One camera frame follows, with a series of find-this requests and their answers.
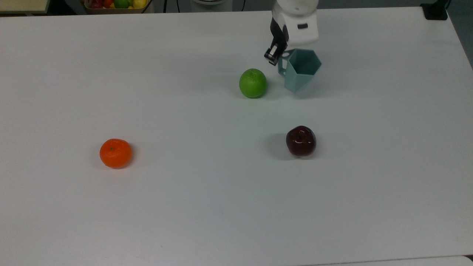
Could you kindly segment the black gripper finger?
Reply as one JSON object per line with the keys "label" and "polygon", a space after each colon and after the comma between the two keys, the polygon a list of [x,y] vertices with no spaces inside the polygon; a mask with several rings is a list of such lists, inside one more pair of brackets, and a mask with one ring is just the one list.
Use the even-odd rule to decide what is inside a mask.
{"label": "black gripper finger", "polygon": [[265,59],[273,66],[276,66],[288,46],[287,41],[289,40],[289,34],[287,27],[285,25],[281,27],[274,18],[271,20],[270,31],[273,40],[270,47],[265,52]]}

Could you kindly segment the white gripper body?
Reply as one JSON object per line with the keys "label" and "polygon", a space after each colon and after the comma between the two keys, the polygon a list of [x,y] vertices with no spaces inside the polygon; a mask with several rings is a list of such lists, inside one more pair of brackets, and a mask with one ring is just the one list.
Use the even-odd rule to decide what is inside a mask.
{"label": "white gripper body", "polygon": [[272,18],[282,27],[287,27],[288,47],[297,47],[316,42],[319,38],[317,25],[317,9],[306,14],[290,14],[281,8],[273,8]]}

